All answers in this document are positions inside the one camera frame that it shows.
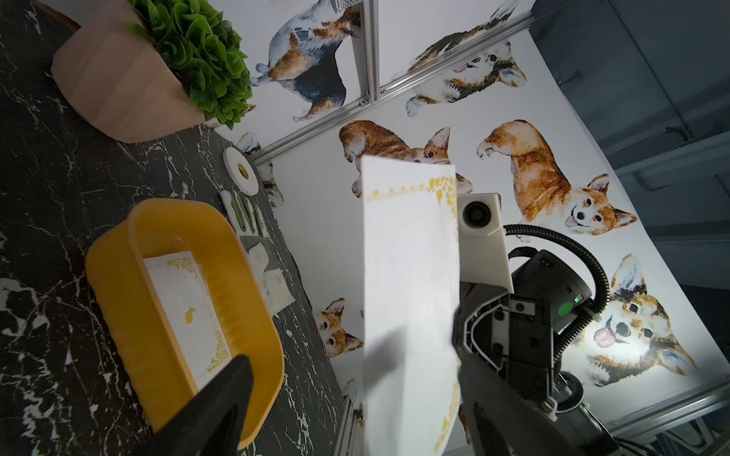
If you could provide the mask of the white tape roll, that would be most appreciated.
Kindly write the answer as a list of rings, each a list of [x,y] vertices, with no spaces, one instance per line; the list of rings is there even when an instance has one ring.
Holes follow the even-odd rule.
[[[239,149],[229,146],[222,154],[224,165],[229,177],[234,182],[238,190],[249,196],[254,197],[260,193],[259,173],[254,165],[251,165],[249,159],[239,151]]]

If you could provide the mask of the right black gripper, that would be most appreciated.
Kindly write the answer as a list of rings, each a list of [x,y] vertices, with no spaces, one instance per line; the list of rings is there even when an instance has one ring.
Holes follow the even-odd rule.
[[[589,286],[547,250],[514,250],[527,261],[513,290],[460,283],[454,343],[471,444],[477,455],[568,455],[570,444],[533,410],[576,410],[584,388],[562,370],[559,336],[589,304]]]

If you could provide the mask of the stack of stationery paper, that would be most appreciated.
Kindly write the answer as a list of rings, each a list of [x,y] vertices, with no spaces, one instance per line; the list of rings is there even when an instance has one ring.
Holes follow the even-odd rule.
[[[232,359],[203,272],[189,251],[146,258],[144,265],[201,390]]]

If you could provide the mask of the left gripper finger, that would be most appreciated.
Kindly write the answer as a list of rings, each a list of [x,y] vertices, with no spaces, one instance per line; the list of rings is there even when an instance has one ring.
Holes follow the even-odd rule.
[[[135,455],[234,455],[243,433],[254,374],[248,356],[233,358]]]

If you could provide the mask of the potted green plant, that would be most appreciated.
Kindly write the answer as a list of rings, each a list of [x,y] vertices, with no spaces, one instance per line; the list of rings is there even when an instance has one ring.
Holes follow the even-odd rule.
[[[92,127],[126,144],[254,108],[241,37],[207,1],[113,1],[56,51],[51,75]]]

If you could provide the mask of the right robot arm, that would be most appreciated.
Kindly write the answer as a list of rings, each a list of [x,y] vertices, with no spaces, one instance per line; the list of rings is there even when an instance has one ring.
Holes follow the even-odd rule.
[[[516,248],[525,263],[505,287],[463,283],[452,345],[461,364],[459,418],[477,455],[652,455],[612,436],[563,370],[558,339],[592,302],[570,266],[546,250]]]

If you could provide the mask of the aluminium frame rail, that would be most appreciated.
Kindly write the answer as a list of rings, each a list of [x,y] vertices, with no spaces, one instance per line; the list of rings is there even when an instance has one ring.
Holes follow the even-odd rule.
[[[256,165],[272,161],[275,157],[289,152],[292,148],[316,138],[331,128],[344,124],[346,121],[354,119],[369,109],[390,102],[393,98],[426,84],[442,72],[466,63],[470,59],[477,57],[480,53],[509,41],[517,33],[528,30],[534,20],[535,18],[530,11],[522,13],[515,19],[502,23],[451,53],[438,57],[419,70],[408,73],[388,85],[379,87],[375,98],[370,96],[362,97],[355,102],[346,104],[343,108],[339,108],[335,112],[317,121],[313,121],[313,123],[281,138],[277,142],[272,142],[272,144],[263,147],[260,151],[254,152],[251,158]]]

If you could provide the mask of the yellow plastic storage box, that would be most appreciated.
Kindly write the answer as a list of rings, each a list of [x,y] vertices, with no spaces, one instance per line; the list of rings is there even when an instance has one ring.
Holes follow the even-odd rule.
[[[233,355],[245,355],[251,362],[253,392],[239,443],[244,450],[254,442],[279,395],[284,356],[241,242],[227,219],[199,201],[146,199],[91,245],[87,278],[146,421],[160,431],[199,387],[144,263],[180,253],[191,254],[202,268],[222,326],[222,341]]]

